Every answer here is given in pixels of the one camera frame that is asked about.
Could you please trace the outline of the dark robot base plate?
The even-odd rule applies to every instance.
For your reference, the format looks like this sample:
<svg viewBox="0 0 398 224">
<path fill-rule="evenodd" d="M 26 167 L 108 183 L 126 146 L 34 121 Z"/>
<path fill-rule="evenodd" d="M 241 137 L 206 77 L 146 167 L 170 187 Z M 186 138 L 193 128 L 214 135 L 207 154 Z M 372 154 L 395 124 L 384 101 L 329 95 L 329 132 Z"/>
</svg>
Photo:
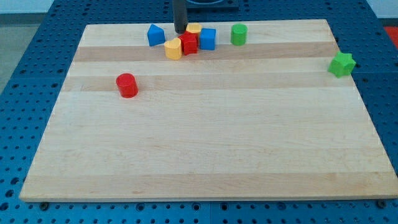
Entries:
<svg viewBox="0 0 398 224">
<path fill-rule="evenodd" d="M 189 10 L 238 9 L 240 0 L 186 0 Z"/>
</svg>

